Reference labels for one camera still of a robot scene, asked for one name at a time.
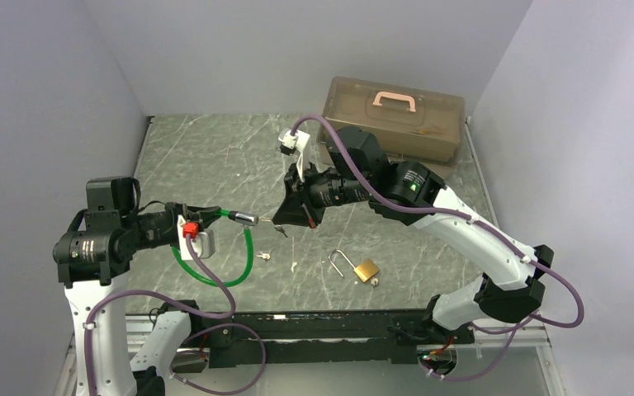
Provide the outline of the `brass padlock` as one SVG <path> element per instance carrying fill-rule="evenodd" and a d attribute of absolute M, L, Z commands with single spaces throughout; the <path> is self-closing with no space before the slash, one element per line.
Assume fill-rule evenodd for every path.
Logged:
<path fill-rule="evenodd" d="M 331 267 L 341 276 L 344 277 L 344 273 L 338 267 L 336 257 L 341 257 L 352 269 L 355 276 L 362 282 L 366 283 L 372 279 L 377 278 L 380 273 L 380 268 L 374 263 L 373 260 L 367 259 L 358 265 L 355 265 L 350 257 L 340 249 L 334 249 L 329 255 L 328 260 Z"/>

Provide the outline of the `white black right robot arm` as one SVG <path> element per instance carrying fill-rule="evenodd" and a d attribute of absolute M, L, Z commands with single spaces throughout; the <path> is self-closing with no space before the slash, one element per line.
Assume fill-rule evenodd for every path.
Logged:
<path fill-rule="evenodd" d="M 546 287 L 532 261 L 550 266 L 553 251 L 545 246 L 505 244 L 497 228 L 466 205 L 443 179 L 415 161 L 391 162 L 376 136 L 356 126 L 338 131 L 358 170 L 389 202 L 409 208 L 436 206 L 436 214 L 393 210 L 373 198 L 349 169 L 335 142 L 328 139 L 334 165 L 318 172 L 313 163 L 290 165 L 286 194 L 272 217 L 275 225 L 316 228 L 326 208 L 365 201 L 379 215 L 441 239 L 475 263 L 482 275 L 449 294 L 432 297 L 422 320 L 424 336 L 442 342 L 462 325 L 479 318 L 519 323 L 542 304 Z"/>

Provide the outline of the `silver key bunch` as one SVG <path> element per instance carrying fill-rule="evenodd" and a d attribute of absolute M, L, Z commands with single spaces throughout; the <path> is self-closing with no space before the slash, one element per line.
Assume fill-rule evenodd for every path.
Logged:
<path fill-rule="evenodd" d="M 257 257 L 263 259 L 264 261 L 268 261 L 271 259 L 271 254 L 269 252 L 259 252 Z"/>

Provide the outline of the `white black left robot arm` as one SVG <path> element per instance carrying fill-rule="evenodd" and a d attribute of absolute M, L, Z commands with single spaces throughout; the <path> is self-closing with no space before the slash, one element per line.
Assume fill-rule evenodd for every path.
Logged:
<path fill-rule="evenodd" d="M 219 217 L 219 207 L 166 202 L 163 210 L 144 213 L 140 183 L 133 177 L 95 178 L 86 184 L 87 206 L 73 218 L 54 245 L 58 280 L 69 302 L 76 342 L 78 395 L 163 395 L 164 368 L 171 346 L 196 345 L 204 323 L 171 311 L 147 342 L 143 355 L 130 358 L 125 302 L 130 264 L 140 250 L 178 247 L 181 220 L 205 230 Z"/>

